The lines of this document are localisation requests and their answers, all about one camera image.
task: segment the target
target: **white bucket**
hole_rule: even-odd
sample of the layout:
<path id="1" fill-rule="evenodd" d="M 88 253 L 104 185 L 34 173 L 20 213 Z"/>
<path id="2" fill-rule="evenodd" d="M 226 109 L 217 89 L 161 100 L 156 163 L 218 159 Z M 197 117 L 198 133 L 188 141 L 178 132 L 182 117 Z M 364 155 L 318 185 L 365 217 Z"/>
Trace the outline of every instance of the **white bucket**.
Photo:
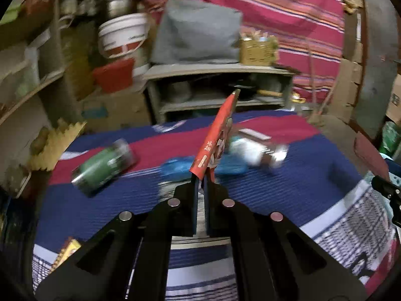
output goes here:
<path id="1" fill-rule="evenodd" d="M 119 58 L 138 49 L 148 36 L 146 14 L 114 18 L 99 27 L 99 52 L 105 58 Z"/>

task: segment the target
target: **striped blanket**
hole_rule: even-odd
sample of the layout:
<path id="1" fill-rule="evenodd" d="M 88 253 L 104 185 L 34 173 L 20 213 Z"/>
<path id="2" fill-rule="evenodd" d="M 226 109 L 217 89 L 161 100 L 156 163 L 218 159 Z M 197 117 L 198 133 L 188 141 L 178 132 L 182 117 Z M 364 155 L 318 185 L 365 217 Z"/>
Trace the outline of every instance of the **striped blanket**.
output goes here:
<path id="1" fill-rule="evenodd" d="M 144 0 L 159 19 L 167 0 Z M 342 56 L 344 18 L 340 0 L 203 0 L 243 13 L 243 25 L 275 35 L 279 63 L 302 72 L 294 77 L 294 90 L 311 97 L 312 53 L 314 83 L 322 101 L 338 74 Z"/>
<path id="2" fill-rule="evenodd" d="M 165 195 L 159 166 L 171 157 L 195 155 L 213 119 L 77 138 L 57 163 L 43 198 L 33 250 L 34 288 L 49 274 L 68 237 L 86 241 L 121 211 L 150 211 Z M 289 151 L 279 169 L 251 168 L 242 176 L 220 177 L 230 197 L 257 213 L 285 214 L 371 293 L 391 268 L 396 245 L 381 197 L 303 118 L 284 111 L 250 111 L 234 114 L 233 121 L 288 143 Z M 70 183 L 72 169 L 119 138 L 135 150 L 139 163 L 87 198 Z M 235 300 L 229 241 L 215 245 L 174 241 L 166 299 Z"/>

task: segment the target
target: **metal pot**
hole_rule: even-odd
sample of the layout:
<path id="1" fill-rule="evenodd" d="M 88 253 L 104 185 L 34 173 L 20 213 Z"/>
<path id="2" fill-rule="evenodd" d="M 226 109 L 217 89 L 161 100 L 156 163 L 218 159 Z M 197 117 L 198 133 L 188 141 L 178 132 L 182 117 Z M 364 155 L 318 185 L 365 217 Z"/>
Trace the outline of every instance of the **metal pot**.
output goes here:
<path id="1" fill-rule="evenodd" d="M 137 0 L 102 0 L 101 9 L 106 20 L 137 12 Z"/>
<path id="2" fill-rule="evenodd" d="M 183 103 L 192 97 L 191 86 L 188 81 L 172 82 L 167 86 L 167 99 L 173 103 Z"/>

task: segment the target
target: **white label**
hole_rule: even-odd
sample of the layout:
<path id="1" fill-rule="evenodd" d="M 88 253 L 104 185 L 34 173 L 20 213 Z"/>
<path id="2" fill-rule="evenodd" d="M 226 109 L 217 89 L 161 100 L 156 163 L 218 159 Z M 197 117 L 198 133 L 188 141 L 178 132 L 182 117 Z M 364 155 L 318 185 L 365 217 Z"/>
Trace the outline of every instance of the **white label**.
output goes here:
<path id="1" fill-rule="evenodd" d="M 204 157 L 202 158 L 202 160 L 199 162 L 198 167 L 202 167 L 203 163 L 205 162 L 205 160 L 207 159 L 207 155 L 204 155 Z"/>
<path id="2" fill-rule="evenodd" d="M 239 131 L 240 131 L 240 132 L 243 132 L 243 133 L 246 133 L 246 134 L 248 134 L 248 135 L 252 135 L 253 137 L 256 137 L 256 138 L 258 138 L 258 139 L 260 139 L 260 140 L 268 140 L 268 139 L 271 139 L 270 136 L 264 135 L 263 133 L 260 133 L 260 132 L 258 132 L 258 131 L 252 130 L 252 129 L 245 128 L 245 129 L 240 129 Z"/>

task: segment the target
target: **metal lid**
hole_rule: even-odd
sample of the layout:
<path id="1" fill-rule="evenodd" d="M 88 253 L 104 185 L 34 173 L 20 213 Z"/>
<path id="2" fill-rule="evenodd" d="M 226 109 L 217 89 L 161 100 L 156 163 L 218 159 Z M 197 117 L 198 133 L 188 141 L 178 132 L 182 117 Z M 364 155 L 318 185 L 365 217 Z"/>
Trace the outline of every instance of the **metal lid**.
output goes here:
<path id="1" fill-rule="evenodd" d="M 127 141 L 119 139 L 113 143 L 113 147 L 116 149 L 116 152 L 120 154 L 124 169 L 134 164 L 134 155 Z"/>
<path id="2" fill-rule="evenodd" d="M 269 150 L 265 152 L 269 157 L 268 163 L 271 167 L 280 167 L 287 157 L 288 145 L 270 145 Z"/>
<path id="3" fill-rule="evenodd" d="M 79 167 L 75 168 L 71 173 L 71 183 L 84 193 L 90 192 L 92 189 L 85 180 L 85 176 L 81 173 Z"/>

